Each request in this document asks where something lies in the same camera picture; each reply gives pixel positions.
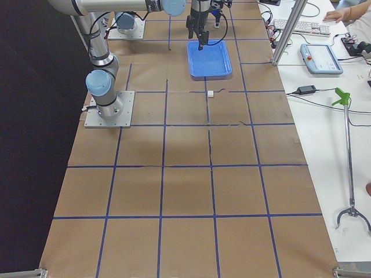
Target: brown tiled surface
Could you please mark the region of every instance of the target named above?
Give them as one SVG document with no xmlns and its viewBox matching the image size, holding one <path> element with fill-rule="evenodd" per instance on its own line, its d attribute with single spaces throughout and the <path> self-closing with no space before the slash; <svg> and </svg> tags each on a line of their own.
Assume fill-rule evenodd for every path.
<svg viewBox="0 0 371 278">
<path fill-rule="evenodd" d="M 171 22 L 151 13 L 145 40 L 110 42 L 116 89 L 137 91 L 132 127 L 85 129 L 82 114 L 40 267 L 54 278 L 331 277 L 257 3 L 225 9 L 233 72 L 220 80 L 189 73 L 189 10 Z M 224 26 L 210 16 L 210 37 Z"/>
</svg>

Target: blue framed device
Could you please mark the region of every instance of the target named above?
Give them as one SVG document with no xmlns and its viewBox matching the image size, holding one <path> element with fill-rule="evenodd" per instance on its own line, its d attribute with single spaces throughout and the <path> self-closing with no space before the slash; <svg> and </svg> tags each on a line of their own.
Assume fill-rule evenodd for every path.
<svg viewBox="0 0 371 278">
<path fill-rule="evenodd" d="M 300 52 L 311 74 L 342 74 L 343 69 L 326 44 L 302 44 Z"/>
</svg>

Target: white table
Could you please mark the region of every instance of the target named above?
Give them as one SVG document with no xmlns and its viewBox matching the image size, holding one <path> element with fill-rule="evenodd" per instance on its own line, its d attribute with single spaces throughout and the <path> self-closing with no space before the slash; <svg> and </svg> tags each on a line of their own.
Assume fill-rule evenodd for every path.
<svg viewBox="0 0 371 278">
<path fill-rule="evenodd" d="M 309 0 L 320 7 L 320 15 L 300 20 L 321 22 L 327 11 L 333 10 L 329 0 Z M 274 18 L 288 18 L 293 0 L 281 0 L 280 6 L 269 5 Z M 267 10 L 259 5 L 261 11 Z M 303 14 L 315 14 L 317 10 L 308 5 Z M 346 32 L 343 23 L 327 23 L 332 36 Z M 332 44 L 332 37 L 305 36 L 311 43 Z M 293 45 L 279 61 L 279 72 L 285 92 L 296 91 L 299 86 L 315 85 L 317 89 L 339 87 L 351 93 L 351 110 L 371 111 L 371 87 L 368 85 L 371 67 L 363 59 L 342 63 L 344 73 L 339 76 L 311 75 L 303 63 L 300 45 L 304 39 L 292 35 Z M 338 58 L 349 57 L 340 42 L 335 39 L 333 50 Z M 310 101 L 330 105 L 339 99 L 333 90 L 305 96 Z M 341 218 L 339 229 L 336 218 L 339 212 L 349 207 L 347 151 L 345 142 L 344 112 L 321 108 L 305 101 L 288 97 L 297 131 L 307 159 L 311 177 L 326 222 L 330 240 L 339 262 L 371 261 L 371 236 L 361 218 L 347 214 Z M 356 125 L 371 125 L 371 115 L 350 115 Z M 371 197 L 365 185 L 371 182 L 371 127 L 352 127 L 352 162 L 355 190 L 355 207 L 371 221 Z"/>
</svg>

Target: brown round object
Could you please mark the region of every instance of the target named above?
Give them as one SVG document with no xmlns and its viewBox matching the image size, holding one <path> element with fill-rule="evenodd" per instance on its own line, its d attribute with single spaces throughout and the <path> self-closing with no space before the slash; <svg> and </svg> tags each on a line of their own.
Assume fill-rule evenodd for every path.
<svg viewBox="0 0 371 278">
<path fill-rule="evenodd" d="M 366 191 L 371 196 L 371 182 L 369 182 L 368 184 L 366 184 Z"/>
</svg>

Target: reacher grabber tool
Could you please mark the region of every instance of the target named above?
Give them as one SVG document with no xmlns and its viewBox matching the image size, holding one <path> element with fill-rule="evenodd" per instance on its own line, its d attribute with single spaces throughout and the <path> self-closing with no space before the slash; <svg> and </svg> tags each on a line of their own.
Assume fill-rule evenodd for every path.
<svg viewBox="0 0 371 278">
<path fill-rule="evenodd" d="M 340 99 L 338 101 L 335 101 L 332 105 L 341 104 L 341 105 L 344 106 L 345 136 L 346 136 L 346 139 L 347 139 L 348 176 L 349 176 L 349 192 L 350 192 L 350 198 L 349 198 L 350 207 L 341 211 L 339 213 L 339 215 L 337 216 L 337 227 L 336 227 L 336 229 L 340 226 L 341 216 L 347 213 L 349 216 L 353 216 L 353 217 L 358 217 L 359 216 L 359 217 L 363 218 L 363 220 L 365 220 L 365 222 L 366 222 L 366 224 L 369 228 L 369 234 L 371 235 L 370 222 L 367 220 L 367 218 L 362 213 L 360 213 L 355 208 L 353 168 L 352 168 L 352 153 L 351 153 L 351 146 L 350 146 L 350 129 L 349 129 L 349 112 L 348 112 L 350 94 L 345 93 L 340 88 L 336 88 L 335 92 L 340 97 Z"/>
</svg>

